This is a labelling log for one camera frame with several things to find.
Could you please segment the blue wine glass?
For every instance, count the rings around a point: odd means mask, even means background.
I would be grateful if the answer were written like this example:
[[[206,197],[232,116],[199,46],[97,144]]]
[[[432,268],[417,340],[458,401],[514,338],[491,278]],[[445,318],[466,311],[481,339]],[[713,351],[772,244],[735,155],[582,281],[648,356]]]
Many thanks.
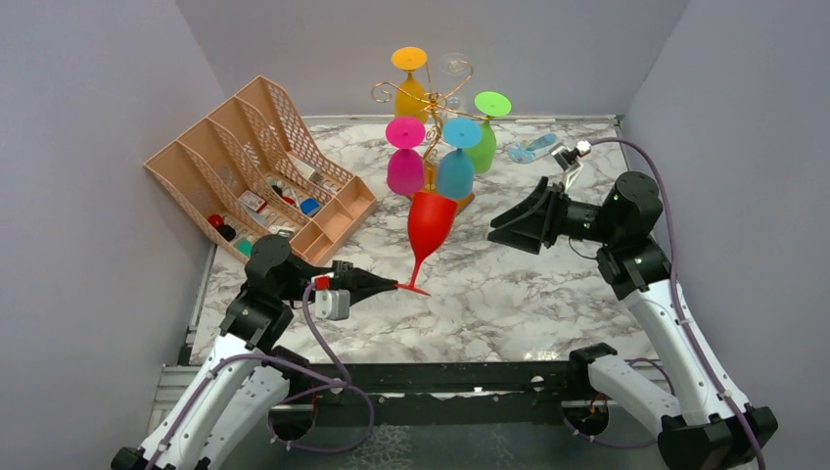
[[[443,140],[452,148],[439,162],[436,190],[444,198],[464,200],[473,192],[475,169],[468,150],[480,143],[483,131],[468,117],[455,117],[446,122]]]

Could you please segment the red wine glass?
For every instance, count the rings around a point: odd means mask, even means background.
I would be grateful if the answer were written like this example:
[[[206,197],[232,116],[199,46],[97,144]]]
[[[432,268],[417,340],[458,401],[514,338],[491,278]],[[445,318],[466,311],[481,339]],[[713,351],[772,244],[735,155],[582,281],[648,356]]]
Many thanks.
[[[418,192],[412,197],[407,218],[407,236],[414,265],[409,281],[398,283],[397,289],[429,295],[416,286],[418,274],[423,262],[446,241],[457,213],[458,203],[438,193]]]

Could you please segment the magenta wine glass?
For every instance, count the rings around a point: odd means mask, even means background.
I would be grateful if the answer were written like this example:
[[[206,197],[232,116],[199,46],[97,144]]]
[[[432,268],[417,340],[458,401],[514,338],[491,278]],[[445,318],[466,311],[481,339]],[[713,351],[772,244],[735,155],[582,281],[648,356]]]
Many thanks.
[[[416,150],[425,140],[425,125],[415,117],[395,117],[385,135],[395,147],[387,167],[387,184],[397,195],[414,195],[425,185],[424,163]]]

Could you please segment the green wine glass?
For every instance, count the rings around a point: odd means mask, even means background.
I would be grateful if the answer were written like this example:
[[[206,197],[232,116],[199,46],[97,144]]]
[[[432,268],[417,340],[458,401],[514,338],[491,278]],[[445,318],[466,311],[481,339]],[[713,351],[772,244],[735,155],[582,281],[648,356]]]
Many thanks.
[[[501,93],[483,91],[475,97],[474,104],[484,115],[484,119],[479,124],[482,138],[477,145],[467,149],[466,153],[471,158],[475,174],[483,174],[490,170],[497,149],[491,120],[509,115],[512,111],[512,103]]]

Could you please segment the clear wine glass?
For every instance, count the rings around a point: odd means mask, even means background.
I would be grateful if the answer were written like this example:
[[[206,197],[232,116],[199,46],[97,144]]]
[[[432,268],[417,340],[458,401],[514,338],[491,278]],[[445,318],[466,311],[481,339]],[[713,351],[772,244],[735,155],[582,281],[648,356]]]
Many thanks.
[[[446,97],[445,105],[452,111],[468,112],[465,81],[472,70],[469,58],[458,52],[444,54],[438,59],[438,69],[442,75],[439,90]]]

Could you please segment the yellow wine glass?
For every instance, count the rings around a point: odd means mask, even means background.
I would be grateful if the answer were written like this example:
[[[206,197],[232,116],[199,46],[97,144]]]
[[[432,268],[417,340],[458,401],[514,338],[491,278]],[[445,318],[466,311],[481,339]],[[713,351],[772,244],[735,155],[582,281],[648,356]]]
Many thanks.
[[[396,117],[412,117],[422,123],[429,120],[429,113],[426,111],[426,91],[414,77],[414,72],[424,66],[427,60],[427,53],[415,46],[405,46],[392,53],[392,64],[406,73],[394,96],[393,109]]]

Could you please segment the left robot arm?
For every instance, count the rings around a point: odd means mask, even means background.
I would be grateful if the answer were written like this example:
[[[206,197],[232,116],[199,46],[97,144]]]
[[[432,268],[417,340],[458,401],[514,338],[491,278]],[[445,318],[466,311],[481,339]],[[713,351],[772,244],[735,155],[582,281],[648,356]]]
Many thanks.
[[[398,287],[348,261],[311,265],[280,235],[254,242],[245,273],[197,375],[141,445],[117,452],[112,468],[216,469],[272,406],[351,389],[349,372],[329,346],[323,350],[339,370],[335,378],[310,370],[299,355],[276,345],[294,318],[292,304],[299,303],[305,317],[317,307],[334,319]]]

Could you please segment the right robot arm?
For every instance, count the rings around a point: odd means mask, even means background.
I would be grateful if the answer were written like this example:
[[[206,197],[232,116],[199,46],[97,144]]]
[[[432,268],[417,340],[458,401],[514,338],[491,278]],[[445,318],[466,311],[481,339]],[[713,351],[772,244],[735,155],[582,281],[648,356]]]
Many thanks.
[[[494,218],[488,239],[536,254],[559,238],[598,244],[603,280],[640,324],[672,384],[667,392],[609,348],[574,351],[567,390],[615,400],[654,436],[670,469],[732,469],[760,463],[778,428],[770,408],[756,407],[717,360],[685,302],[671,263],[652,237],[663,212],[655,180],[637,171],[617,178],[601,205],[573,200],[541,178],[520,203]]]

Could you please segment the gold wine glass rack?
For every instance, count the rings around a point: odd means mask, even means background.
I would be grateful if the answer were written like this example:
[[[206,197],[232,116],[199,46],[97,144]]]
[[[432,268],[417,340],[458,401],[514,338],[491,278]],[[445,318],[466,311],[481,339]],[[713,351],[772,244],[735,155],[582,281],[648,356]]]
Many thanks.
[[[472,65],[470,77],[465,81],[465,86],[471,80],[473,74],[474,67]],[[443,140],[442,137],[444,125],[451,118],[470,118],[477,124],[480,124],[480,122],[484,119],[484,115],[478,111],[476,106],[476,111],[474,113],[464,113],[452,111],[445,105],[446,97],[443,93],[434,88],[429,59],[424,66],[414,72],[414,77],[423,85],[426,91],[426,111],[429,113],[429,120],[424,123],[426,128],[425,140],[416,148],[422,156],[425,169],[425,185],[418,192],[438,193],[435,185],[438,165],[441,159],[452,150],[452,148]],[[375,84],[371,89],[371,96],[375,102],[392,103],[393,118],[397,118],[394,115],[393,103],[399,84],[389,81],[382,81]],[[414,195],[403,197],[411,200]],[[458,203],[458,211],[461,212],[470,206],[474,199],[475,194],[472,192],[472,194],[466,199],[454,201]]]

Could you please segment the small blue white package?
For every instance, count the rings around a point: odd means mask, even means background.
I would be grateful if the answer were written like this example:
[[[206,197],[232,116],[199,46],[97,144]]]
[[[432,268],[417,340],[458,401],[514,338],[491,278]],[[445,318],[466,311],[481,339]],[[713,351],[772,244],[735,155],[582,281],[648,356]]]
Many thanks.
[[[507,155],[516,164],[528,165],[549,155],[558,143],[557,135],[549,132],[533,140],[511,144],[508,147]]]

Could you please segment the small card box in organizer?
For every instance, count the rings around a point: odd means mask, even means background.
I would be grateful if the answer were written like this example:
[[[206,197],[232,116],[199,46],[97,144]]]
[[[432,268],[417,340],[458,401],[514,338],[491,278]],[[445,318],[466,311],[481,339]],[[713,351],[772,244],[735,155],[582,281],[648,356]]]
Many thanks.
[[[258,194],[251,190],[244,191],[239,197],[238,201],[247,210],[253,213],[262,213],[268,206],[267,201],[258,196]]]

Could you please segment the red black item in organizer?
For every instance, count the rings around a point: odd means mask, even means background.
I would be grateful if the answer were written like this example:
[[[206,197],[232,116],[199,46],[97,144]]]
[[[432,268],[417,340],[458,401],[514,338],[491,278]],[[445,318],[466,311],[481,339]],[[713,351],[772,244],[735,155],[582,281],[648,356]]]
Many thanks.
[[[228,223],[225,222],[223,216],[214,213],[207,218],[207,222],[213,227],[216,232],[228,242],[233,241],[237,236],[237,231]]]

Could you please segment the pink plastic desk organizer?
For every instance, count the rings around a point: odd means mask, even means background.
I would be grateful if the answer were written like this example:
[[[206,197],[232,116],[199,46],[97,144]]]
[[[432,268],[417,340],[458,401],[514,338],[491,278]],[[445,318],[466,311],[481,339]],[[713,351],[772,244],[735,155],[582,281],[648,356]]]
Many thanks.
[[[377,199],[356,174],[315,143],[284,87],[258,76],[144,163],[168,195],[219,248],[247,262],[255,241],[286,237],[294,253],[326,263],[369,218]],[[238,201],[246,190],[262,213]],[[225,241],[217,213],[236,231]]]

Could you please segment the black mounting rail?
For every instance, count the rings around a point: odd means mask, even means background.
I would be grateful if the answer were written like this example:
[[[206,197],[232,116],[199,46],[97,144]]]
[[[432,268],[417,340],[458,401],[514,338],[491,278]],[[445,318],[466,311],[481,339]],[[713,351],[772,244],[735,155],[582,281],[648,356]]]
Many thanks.
[[[633,370],[665,392],[673,384],[661,364],[632,365]],[[153,398],[147,434],[162,423],[196,377],[199,366],[166,365]],[[472,363],[354,364],[354,385],[371,395],[399,399],[430,395],[439,399],[472,398],[510,393],[532,397],[588,402],[596,394],[580,384],[565,361]]]

